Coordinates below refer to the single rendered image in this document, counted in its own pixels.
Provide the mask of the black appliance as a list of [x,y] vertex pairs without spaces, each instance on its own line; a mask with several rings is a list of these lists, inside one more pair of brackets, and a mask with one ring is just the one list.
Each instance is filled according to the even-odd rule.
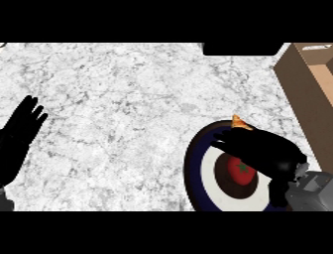
[[281,43],[204,43],[204,56],[274,56]]

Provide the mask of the round dark-rimmed white plate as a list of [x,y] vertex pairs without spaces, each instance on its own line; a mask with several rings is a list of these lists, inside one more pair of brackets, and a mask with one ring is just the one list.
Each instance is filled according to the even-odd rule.
[[269,178],[254,171],[246,186],[234,183],[228,173],[228,158],[210,146],[213,134],[231,129],[231,121],[209,124],[191,139],[184,157],[184,185],[197,211],[285,211],[268,203]]

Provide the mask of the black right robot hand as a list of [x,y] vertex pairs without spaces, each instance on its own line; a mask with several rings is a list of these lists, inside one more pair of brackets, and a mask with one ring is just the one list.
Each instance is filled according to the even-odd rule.
[[272,207],[285,207],[287,183],[294,180],[297,167],[306,163],[306,156],[297,146],[285,138],[259,129],[231,128],[213,137],[210,145],[269,177],[269,204]]

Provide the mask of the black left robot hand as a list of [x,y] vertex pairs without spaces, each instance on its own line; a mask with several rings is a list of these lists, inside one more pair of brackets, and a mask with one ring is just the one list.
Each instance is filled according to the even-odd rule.
[[40,130],[48,114],[42,112],[37,98],[27,95],[20,102],[5,126],[0,129],[0,187],[15,179],[29,145]]

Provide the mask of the brown cardboard box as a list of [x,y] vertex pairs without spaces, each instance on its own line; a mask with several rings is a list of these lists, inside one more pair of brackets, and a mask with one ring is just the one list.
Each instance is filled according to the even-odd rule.
[[291,43],[272,69],[319,169],[333,174],[333,43]]

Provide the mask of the red tomato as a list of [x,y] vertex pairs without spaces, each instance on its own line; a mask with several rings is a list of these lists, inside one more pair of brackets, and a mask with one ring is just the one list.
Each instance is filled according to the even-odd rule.
[[241,162],[240,158],[229,157],[228,173],[234,180],[234,183],[240,186],[246,186],[253,179],[254,169]]

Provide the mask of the orange pizza slice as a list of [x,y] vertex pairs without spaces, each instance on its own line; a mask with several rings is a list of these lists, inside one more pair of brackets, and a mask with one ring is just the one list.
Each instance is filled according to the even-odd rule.
[[238,115],[232,115],[231,127],[251,130],[251,128],[248,127],[247,123],[241,120]]

